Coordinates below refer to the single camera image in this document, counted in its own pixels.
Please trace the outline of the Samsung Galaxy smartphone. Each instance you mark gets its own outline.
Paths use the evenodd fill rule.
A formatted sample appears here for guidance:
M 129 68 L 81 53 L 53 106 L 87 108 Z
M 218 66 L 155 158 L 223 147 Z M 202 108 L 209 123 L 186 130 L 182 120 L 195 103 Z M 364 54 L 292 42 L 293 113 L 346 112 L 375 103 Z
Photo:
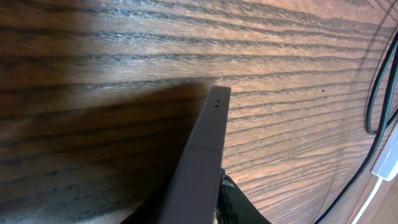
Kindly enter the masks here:
M 230 95 L 230 87 L 210 88 L 165 194 L 157 223 L 213 222 Z

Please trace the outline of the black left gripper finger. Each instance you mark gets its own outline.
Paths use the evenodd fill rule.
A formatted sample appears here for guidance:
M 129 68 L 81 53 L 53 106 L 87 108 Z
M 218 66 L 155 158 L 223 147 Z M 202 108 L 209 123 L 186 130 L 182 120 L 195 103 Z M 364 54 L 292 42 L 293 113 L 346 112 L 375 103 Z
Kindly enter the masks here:
M 255 208 L 232 178 L 221 170 L 220 190 L 215 207 L 218 224 L 271 224 Z

